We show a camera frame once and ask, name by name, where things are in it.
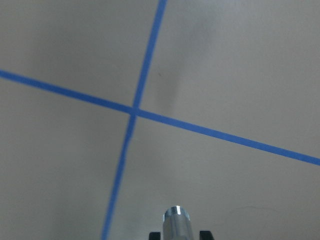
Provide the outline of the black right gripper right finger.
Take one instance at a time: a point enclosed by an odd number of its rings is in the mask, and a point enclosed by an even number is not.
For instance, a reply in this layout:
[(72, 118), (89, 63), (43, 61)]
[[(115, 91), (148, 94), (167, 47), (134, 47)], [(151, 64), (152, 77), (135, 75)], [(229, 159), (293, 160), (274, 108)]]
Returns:
[(214, 240), (214, 236), (211, 231), (209, 230), (201, 230), (199, 232), (199, 239), (200, 240)]

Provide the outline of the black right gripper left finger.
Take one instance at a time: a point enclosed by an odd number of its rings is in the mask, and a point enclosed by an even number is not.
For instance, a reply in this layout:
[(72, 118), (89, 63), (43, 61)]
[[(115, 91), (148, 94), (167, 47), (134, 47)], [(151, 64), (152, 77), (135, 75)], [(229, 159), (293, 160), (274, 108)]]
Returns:
[(148, 240), (161, 240), (160, 232), (150, 232), (148, 235)]

